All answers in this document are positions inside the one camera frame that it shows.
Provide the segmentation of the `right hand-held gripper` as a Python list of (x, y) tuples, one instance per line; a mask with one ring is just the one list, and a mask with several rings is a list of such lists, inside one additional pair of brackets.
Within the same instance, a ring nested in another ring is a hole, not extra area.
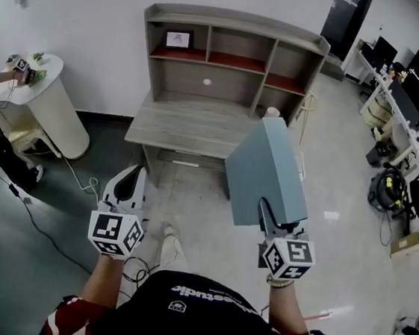
[(305, 225), (295, 225), (291, 232), (280, 229), (266, 198), (259, 199), (258, 220), (264, 241), (258, 244), (257, 264), (273, 280), (298, 280), (315, 265), (314, 243)]

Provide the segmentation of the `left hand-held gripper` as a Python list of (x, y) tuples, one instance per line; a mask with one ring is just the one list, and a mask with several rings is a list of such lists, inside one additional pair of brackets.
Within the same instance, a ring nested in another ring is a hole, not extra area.
[[(134, 165), (122, 170), (106, 185), (102, 201), (90, 214), (87, 238), (100, 253), (126, 261), (144, 236), (141, 208), (144, 203), (146, 169)], [(131, 209), (115, 206), (134, 195)]]

